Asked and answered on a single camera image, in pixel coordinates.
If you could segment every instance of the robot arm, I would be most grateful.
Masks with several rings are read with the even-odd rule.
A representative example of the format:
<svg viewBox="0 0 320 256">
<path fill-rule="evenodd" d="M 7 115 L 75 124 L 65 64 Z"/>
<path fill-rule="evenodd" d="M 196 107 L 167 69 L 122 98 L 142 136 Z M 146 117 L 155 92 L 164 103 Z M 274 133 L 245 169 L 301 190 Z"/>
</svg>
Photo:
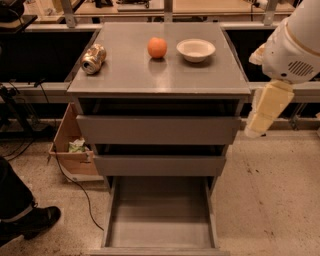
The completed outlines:
<svg viewBox="0 0 320 256">
<path fill-rule="evenodd" d="M 250 57 L 271 82 L 254 96 L 245 128 L 248 137 L 259 137 L 270 128 L 293 99 L 292 84 L 307 82 L 320 72 L 319 10 L 319 0 L 304 0 Z"/>
</svg>

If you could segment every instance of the shoe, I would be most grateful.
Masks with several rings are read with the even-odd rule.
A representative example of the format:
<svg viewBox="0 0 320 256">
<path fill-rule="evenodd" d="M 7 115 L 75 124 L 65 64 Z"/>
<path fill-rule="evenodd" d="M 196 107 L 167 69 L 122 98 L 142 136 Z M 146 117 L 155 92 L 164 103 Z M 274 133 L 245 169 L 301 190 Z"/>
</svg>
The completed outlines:
<svg viewBox="0 0 320 256">
<path fill-rule="evenodd" d="M 33 208 L 30 213 L 15 222 L 0 223 L 0 247 L 20 235 L 26 240 L 36 237 L 40 232 L 52 227 L 60 216 L 60 209 L 55 206 Z"/>
</svg>

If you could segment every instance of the floor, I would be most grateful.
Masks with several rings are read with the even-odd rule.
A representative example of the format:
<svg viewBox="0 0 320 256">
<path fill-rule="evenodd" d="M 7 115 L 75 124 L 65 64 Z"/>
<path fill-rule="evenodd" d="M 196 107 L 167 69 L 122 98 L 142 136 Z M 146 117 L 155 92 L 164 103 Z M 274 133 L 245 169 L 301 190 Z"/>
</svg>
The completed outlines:
<svg viewBox="0 0 320 256">
<path fill-rule="evenodd" d="M 0 145 L 0 153 L 20 144 Z M 25 241 L 16 238 L 0 248 L 1 256 L 89 255 L 100 247 L 102 231 L 92 222 L 83 191 L 48 163 L 50 142 L 34 142 L 11 161 L 36 196 L 39 207 L 56 205 L 59 222 Z M 92 215 L 103 225 L 108 193 L 102 181 L 81 182 Z M 320 138 L 314 130 L 269 131 L 249 139 L 239 132 L 212 202 L 221 250 L 232 256 L 320 255 Z"/>
</svg>

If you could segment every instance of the drawer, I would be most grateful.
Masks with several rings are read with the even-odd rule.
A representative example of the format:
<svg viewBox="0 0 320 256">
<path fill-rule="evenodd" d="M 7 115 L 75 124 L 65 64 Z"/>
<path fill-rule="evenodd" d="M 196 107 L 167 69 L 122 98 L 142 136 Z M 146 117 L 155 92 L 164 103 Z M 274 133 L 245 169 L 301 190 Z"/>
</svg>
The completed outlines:
<svg viewBox="0 0 320 256">
<path fill-rule="evenodd" d="M 224 156 L 95 156 L 103 176 L 220 176 Z"/>
<path fill-rule="evenodd" d="M 229 255 L 218 249 L 204 177 L 118 177 L 91 255 Z"/>
<path fill-rule="evenodd" d="M 237 117 L 83 116 L 77 121 L 87 143 L 223 145 L 232 144 Z"/>
</svg>

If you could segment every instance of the white bowl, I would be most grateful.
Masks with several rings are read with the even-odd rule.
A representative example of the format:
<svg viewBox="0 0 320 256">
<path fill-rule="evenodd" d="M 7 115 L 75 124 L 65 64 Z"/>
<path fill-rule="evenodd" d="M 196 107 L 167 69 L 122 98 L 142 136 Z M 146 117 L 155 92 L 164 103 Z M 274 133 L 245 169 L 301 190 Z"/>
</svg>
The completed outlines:
<svg viewBox="0 0 320 256">
<path fill-rule="evenodd" d="M 178 43 L 177 50 L 187 61 L 197 63 L 212 55 L 216 48 L 212 43 L 205 40 L 187 39 Z"/>
</svg>

